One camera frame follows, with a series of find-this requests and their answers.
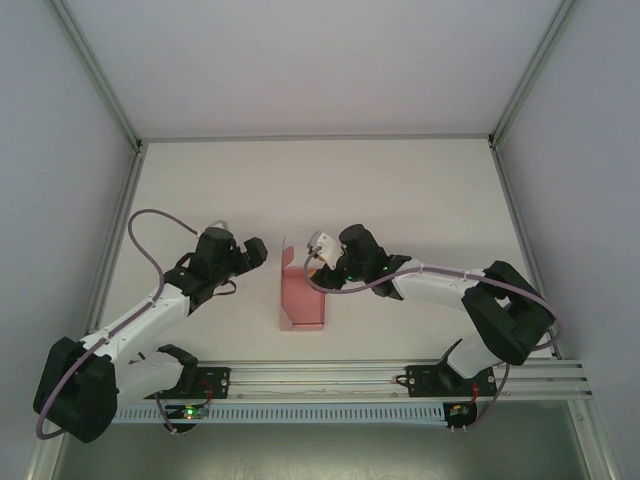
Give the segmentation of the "pink paper box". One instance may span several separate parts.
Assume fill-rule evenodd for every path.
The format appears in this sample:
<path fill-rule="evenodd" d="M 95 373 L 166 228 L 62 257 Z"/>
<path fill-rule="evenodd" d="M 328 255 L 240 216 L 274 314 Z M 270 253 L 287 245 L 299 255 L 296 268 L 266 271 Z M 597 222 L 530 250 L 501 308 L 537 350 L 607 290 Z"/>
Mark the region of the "pink paper box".
<path fill-rule="evenodd" d="M 325 295 L 311 288 L 301 266 L 294 266 L 295 250 L 282 242 L 280 260 L 280 318 L 284 332 L 319 332 L 325 326 Z"/>

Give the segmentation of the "circuit board with green light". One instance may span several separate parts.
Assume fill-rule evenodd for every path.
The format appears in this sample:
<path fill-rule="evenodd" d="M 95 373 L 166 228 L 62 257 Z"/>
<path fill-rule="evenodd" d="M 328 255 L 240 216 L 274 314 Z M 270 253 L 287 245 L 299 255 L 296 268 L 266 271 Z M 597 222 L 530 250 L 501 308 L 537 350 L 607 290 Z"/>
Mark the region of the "circuit board with green light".
<path fill-rule="evenodd" d="M 209 412 L 208 404 L 168 404 L 165 406 L 166 416 L 170 420 L 198 420 L 205 418 Z"/>

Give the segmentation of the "grey metal panel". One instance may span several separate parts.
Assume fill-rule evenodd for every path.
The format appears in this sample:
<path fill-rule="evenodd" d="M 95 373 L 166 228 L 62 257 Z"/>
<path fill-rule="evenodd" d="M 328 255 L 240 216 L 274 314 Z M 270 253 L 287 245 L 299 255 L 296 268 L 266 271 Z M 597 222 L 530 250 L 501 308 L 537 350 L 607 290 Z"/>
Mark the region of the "grey metal panel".
<path fill-rule="evenodd" d="M 418 426 L 223 425 L 171 437 L 120 425 L 70 440 L 54 480 L 593 480 L 574 440 L 539 425 L 451 434 Z"/>

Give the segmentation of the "aluminium mounting rail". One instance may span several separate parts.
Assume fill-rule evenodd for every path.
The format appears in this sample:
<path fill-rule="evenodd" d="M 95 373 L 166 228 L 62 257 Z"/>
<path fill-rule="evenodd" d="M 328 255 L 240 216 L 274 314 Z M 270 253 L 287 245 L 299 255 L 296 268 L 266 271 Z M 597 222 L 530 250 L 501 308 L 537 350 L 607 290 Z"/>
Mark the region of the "aluminium mounting rail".
<path fill-rule="evenodd" d="M 404 386 L 405 367 L 426 360 L 205 362 L 200 367 L 231 369 L 226 403 L 321 403 L 391 401 L 465 401 L 463 398 L 411 398 Z M 577 360 L 532 359 L 522 366 L 491 367 L 501 400 L 577 400 L 592 389 Z"/>

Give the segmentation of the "aluminium table side rail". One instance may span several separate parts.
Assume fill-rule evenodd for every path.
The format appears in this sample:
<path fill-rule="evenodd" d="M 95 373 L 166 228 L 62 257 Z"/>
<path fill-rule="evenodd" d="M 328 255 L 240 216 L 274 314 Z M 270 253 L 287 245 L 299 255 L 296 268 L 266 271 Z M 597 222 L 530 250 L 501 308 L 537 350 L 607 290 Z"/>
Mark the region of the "aluminium table side rail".
<path fill-rule="evenodd" d="M 542 276 L 538 268 L 536 256 L 534 254 L 534 249 L 525 225 L 524 215 L 516 199 L 515 189 L 510 180 L 506 163 L 492 136 L 490 136 L 488 139 L 488 145 L 494 161 L 496 173 L 501 184 L 503 195 L 509 209 L 530 283 L 536 289 L 536 291 L 542 295 L 544 300 L 546 300 L 548 303 L 551 303 L 544 288 Z M 562 360 L 565 357 L 560 345 L 562 334 L 564 333 L 563 316 L 557 307 L 553 306 L 552 309 L 554 312 L 555 320 L 553 325 L 550 327 L 549 333 L 547 334 L 547 349 L 551 352 L 552 356 L 555 359 Z"/>
<path fill-rule="evenodd" d="M 85 312 L 85 319 L 82 322 L 79 340 L 96 331 L 104 315 L 147 150 L 148 145 L 141 143 L 132 154 L 129 169 L 119 192 L 115 211 L 108 227 L 106 244 L 101 253 L 96 276 L 90 290 L 89 304 Z"/>

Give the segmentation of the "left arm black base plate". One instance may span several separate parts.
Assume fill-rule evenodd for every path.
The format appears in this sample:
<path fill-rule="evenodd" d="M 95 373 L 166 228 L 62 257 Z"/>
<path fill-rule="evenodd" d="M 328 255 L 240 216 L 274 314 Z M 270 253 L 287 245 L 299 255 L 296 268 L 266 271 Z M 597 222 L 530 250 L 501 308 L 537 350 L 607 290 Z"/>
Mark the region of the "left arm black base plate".
<path fill-rule="evenodd" d="M 161 400 L 195 401 L 204 403 L 207 400 L 226 399 L 229 392 L 231 369 L 227 367 L 197 367 L 193 372 L 178 377 L 171 389 L 158 393 Z"/>

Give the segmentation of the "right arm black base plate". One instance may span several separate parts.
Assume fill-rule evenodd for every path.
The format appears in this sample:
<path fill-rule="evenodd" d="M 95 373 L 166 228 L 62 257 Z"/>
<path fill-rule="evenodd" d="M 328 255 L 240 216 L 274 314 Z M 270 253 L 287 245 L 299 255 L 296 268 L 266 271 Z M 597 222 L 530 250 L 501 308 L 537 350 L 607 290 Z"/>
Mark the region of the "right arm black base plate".
<path fill-rule="evenodd" d="M 470 379 L 459 377 L 437 365 L 408 365 L 405 367 L 404 386 L 411 398 L 463 398 L 474 393 L 490 397 L 497 391 L 492 368 L 481 370 Z"/>

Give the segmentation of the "aluminium frame post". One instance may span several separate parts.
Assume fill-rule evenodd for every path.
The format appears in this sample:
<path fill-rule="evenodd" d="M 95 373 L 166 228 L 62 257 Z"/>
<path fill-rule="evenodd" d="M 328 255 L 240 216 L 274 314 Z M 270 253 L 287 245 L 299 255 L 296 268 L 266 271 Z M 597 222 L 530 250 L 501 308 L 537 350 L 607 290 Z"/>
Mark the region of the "aluminium frame post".
<path fill-rule="evenodd" d="M 44 3 L 50 9 L 55 21 L 67 38 L 71 50 L 77 57 L 120 134 L 130 149 L 135 154 L 138 154 L 141 150 L 142 140 L 129 120 L 122 103 L 67 0 L 44 0 Z"/>
<path fill-rule="evenodd" d="M 560 0 L 516 86 L 488 136 L 497 150 L 504 142 L 582 0 Z"/>

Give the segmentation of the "aluminium frame leg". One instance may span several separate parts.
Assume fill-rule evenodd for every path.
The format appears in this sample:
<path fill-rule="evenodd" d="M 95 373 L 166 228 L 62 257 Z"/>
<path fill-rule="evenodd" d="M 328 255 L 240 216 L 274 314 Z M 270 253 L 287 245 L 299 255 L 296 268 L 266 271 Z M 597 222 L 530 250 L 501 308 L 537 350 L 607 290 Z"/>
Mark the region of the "aluminium frame leg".
<path fill-rule="evenodd" d="M 53 480 L 63 439 L 37 440 L 22 480 Z"/>
<path fill-rule="evenodd" d="M 590 480 L 622 480 L 595 401 L 569 400 L 568 407 Z"/>

